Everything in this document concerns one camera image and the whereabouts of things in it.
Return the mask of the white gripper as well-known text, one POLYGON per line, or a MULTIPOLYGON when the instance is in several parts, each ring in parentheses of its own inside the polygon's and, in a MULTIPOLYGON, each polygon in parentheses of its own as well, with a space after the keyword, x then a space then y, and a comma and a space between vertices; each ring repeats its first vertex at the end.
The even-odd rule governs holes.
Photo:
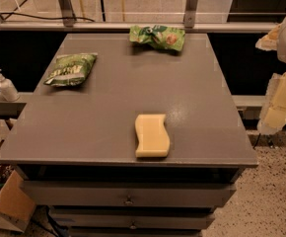
MULTIPOLYGON (((286 63, 286 17, 259 39, 255 47, 265 51, 277 49, 278 59, 286 63)), ((265 103, 261 108, 257 130, 262 135, 273 135, 286 124, 286 72, 274 73, 269 80, 265 103)))

